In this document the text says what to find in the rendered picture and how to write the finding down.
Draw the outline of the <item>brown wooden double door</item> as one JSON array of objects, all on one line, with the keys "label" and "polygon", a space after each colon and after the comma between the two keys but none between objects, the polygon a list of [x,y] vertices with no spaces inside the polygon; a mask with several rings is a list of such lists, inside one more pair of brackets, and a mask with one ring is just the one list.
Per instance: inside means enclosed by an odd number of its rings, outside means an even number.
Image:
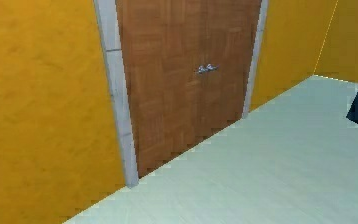
[{"label": "brown wooden double door", "polygon": [[269,0],[93,2],[128,187],[248,114]]}]

